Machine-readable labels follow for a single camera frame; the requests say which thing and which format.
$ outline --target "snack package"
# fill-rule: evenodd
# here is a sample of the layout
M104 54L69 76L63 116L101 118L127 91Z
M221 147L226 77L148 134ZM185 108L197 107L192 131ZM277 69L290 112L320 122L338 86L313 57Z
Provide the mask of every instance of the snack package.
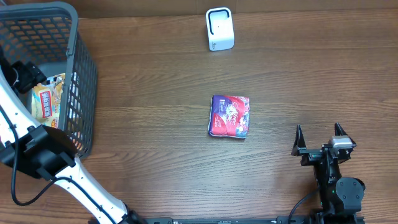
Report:
M211 136L245 139L249 115L249 98L213 95L208 132Z
M32 90L32 116L40 124L58 128L65 74L55 75Z

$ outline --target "white plastic holder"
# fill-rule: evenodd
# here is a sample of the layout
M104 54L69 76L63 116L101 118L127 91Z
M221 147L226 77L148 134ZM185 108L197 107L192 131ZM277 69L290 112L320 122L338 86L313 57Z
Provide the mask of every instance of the white plastic holder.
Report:
M206 12L207 34L211 51L231 49L234 46L232 13L227 7Z

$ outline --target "wooden table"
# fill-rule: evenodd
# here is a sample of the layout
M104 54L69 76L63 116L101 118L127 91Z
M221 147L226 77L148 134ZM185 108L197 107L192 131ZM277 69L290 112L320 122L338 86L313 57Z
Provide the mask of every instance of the wooden table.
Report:
M288 215L315 188L290 155L301 124L320 147L339 121L358 143L344 176L366 183L367 223L397 223L398 9L235 14L235 46L209 52L203 16L82 19L99 70L95 143L84 161L144 217ZM245 141L207 135L213 94L251 100ZM18 207L0 166L0 223L86 223L52 187ZM18 197L44 185L18 176ZM297 213L319 206L317 198Z

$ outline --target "black cable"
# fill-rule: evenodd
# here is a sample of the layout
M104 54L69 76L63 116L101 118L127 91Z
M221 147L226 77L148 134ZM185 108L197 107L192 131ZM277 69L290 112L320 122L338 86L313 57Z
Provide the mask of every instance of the black cable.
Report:
M116 224L116 222L111 218L111 216L110 216L100 205L98 205L98 204L94 201L94 199L93 199L90 195L88 195L88 193L87 193L82 187L80 187L80 185L78 185L74 180L72 180L72 179L69 178L69 177L57 177L57 178L55 178L51 183L55 183L56 181L59 181L59 180L66 180L66 181L68 181L68 182L70 182L70 183L73 183L74 186L76 186L76 187L88 198L88 200L90 200L90 201L98 208L98 210L99 210L100 212L103 212L103 213L105 214L105 216L106 216L109 220L111 220L112 224Z
M0 105L0 112L1 114L4 116L4 119L7 121L7 124L10 126L10 129L14 135L14 139L15 139L15 155L14 155L14 164L12 166L12 178L11 178L11 197L12 200L15 202L15 204L19 205L19 206L26 206L26 205L30 205L32 203L34 203L37 199L39 199L44 192L46 192L54 183L56 183L59 180L66 180L70 183L72 183L73 185L75 185L87 198L88 200L90 200L97 208L99 211L103 212L105 214L105 216L111 220L112 224L116 224L116 222L111 218L111 216L100 206L98 205L93 198L91 198L90 195L88 195L88 193L82 188L80 187L80 185L78 185L74 180L72 180L69 177L57 177L54 178L49 184L47 184L43 190L41 190L32 200L28 201L28 202L20 202L17 199L16 193L15 193L15 188L16 188L16 177L17 177L17 170L18 170L18 161L19 161L19 141L18 141L18 134L16 131L16 127L12 124L11 120L8 118L6 112L3 110L2 106Z
M298 207L299 205L301 205L303 202L305 202L306 200L308 200L310 197L314 196L318 191L319 191L319 188L317 188L317 189L314 190L313 192L309 193L309 194L308 194L307 196L305 196L303 199L301 199L300 201L298 201L296 205L294 205L294 207L293 207L292 211L290 212L289 217L288 217L288 219L287 219L287 224L290 224L290 222L291 222L291 220L292 220L292 217L293 217L293 214L294 214L294 212L296 211L297 207Z
M330 178L330 161L329 161L329 150L326 151L326 187L328 187L329 184L329 178Z

